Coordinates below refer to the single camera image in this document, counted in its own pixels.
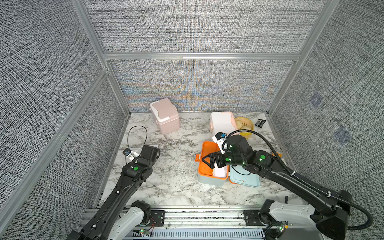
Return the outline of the orange tray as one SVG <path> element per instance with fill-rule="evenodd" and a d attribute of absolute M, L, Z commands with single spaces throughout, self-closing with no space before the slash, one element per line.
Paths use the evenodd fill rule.
<path fill-rule="evenodd" d="M 225 171 L 225 176 L 222 178 L 215 176 L 214 169 L 210 167 L 211 159 L 208 157 L 208 155 L 219 151 L 220 149 L 216 143 L 210 141 L 203 142 L 201 152 L 195 157 L 195 162 L 199 163 L 198 181 L 200 183 L 222 186 L 228 179 L 228 166 L 221 168 L 221 170 Z"/>

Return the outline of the blue orange first aid box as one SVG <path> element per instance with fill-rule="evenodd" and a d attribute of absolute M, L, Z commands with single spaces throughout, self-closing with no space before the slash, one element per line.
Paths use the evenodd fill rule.
<path fill-rule="evenodd" d="M 219 150 L 216 143 L 210 141 L 203 142 L 201 152 L 195 157 L 195 162 L 199 163 L 198 181 L 200 183 L 221 187 L 226 181 L 229 181 L 232 184 L 250 188 L 260 186 L 259 176 L 244 170 L 242 166 L 225 166 L 221 169 L 211 169 L 201 160 L 202 157 L 210 153 L 218 152 Z"/>

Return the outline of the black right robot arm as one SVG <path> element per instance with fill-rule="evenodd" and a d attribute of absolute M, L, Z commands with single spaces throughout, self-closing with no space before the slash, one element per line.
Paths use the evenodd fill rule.
<path fill-rule="evenodd" d="M 202 162 L 211 169 L 229 165 L 240 166 L 251 174 L 273 181 L 305 200 L 314 209 L 310 211 L 309 222 L 323 235 L 333 240 L 343 240 L 351 227 L 350 210 L 352 195 L 345 190 L 336 192 L 323 187 L 290 169 L 276 150 L 254 151 L 241 135 L 226 136 L 218 133 L 219 151 L 203 156 Z"/>

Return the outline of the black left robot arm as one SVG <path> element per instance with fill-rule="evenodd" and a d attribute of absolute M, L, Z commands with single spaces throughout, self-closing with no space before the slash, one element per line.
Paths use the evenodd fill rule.
<path fill-rule="evenodd" d="M 140 155 L 122 168 L 121 176 L 107 200 L 89 222 L 79 231 L 72 231 L 68 240 L 122 240 L 134 227 L 150 223 L 151 206 L 134 202 L 122 214 L 128 200 L 153 173 L 160 157 L 157 147 L 143 146 Z"/>

